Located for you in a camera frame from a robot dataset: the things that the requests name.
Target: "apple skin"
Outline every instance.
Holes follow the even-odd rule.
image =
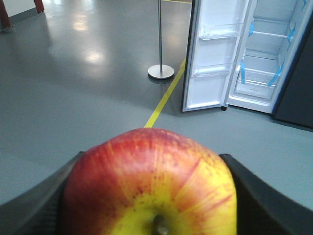
[[[140,128],[88,150],[65,185],[65,235],[237,234],[231,173],[214,152],[171,131]]]

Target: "yellow floor line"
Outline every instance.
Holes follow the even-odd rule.
[[[153,127],[154,123],[156,122],[158,116],[160,115],[162,109],[164,108],[165,104],[167,103],[168,99],[170,98],[170,96],[171,96],[173,90],[175,89],[177,83],[179,82],[180,78],[184,74],[184,71],[185,71],[185,61],[186,61],[186,59],[181,63],[177,75],[175,76],[175,78],[173,79],[171,85],[168,87],[167,91],[165,92],[165,94],[163,95],[162,99],[158,103],[156,109],[151,114],[149,120],[147,121],[147,123],[145,125],[145,128]]]

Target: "pole base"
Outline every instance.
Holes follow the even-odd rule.
[[[15,32],[15,28],[14,26],[12,25],[11,27],[3,27],[1,30],[0,30],[0,33],[13,33]]]
[[[150,77],[155,79],[167,79],[174,75],[174,69],[167,65],[162,65],[162,72],[160,72],[160,65],[153,65],[148,69]]]

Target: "blue tape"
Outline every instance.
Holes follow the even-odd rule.
[[[250,31],[249,31],[249,36],[250,37],[254,32],[254,21],[252,21],[252,24],[250,25]]]
[[[305,5],[308,3],[308,0],[302,0],[302,1],[303,1],[304,5],[303,5],[303,7],[302,7],[301,10],[303,10],[303,8],[305,7]]]
[[[245,84],[246,83],[246,71],[245,71],[245,62],[244,62],[244,60],[241,61],[240,73],[241,73],[241,83]]]
[[[274,84],[274,82],[278,79],[278,77],[282,74],[282,70],[284,67],[284,62],[283,64],[279,67],[278,71],[276,72],[276,74],[274,75],[274,77],[269,81],[268,86],[270,87],[271,85]]]
[[[289,44],[291,43],[292,37],[293,37],[293,35],[295,33],[295,26],[296,26],[296,24],[294,24],[293,29],[291,30],[290,34],[288,34],[288,36],[287,36]]]

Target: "stanchion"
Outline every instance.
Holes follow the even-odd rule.
[[[149,76],[156,79],[167,79],[174,75],[174,69],[162,64],[162,16],[161,0],[158,0],[158,44],[159,44],[159,65],[153,65],[148,69]]]
[[[34,2],[35,2],[37,13],[44,12],[45,8],[44,8],[43,0],[34,0]]]
[[[14,31],[14,27],[11,24],[8,13],[6,12],[3,0],[0,0],[0,23],[2,26],[2,32],[9,33]]]

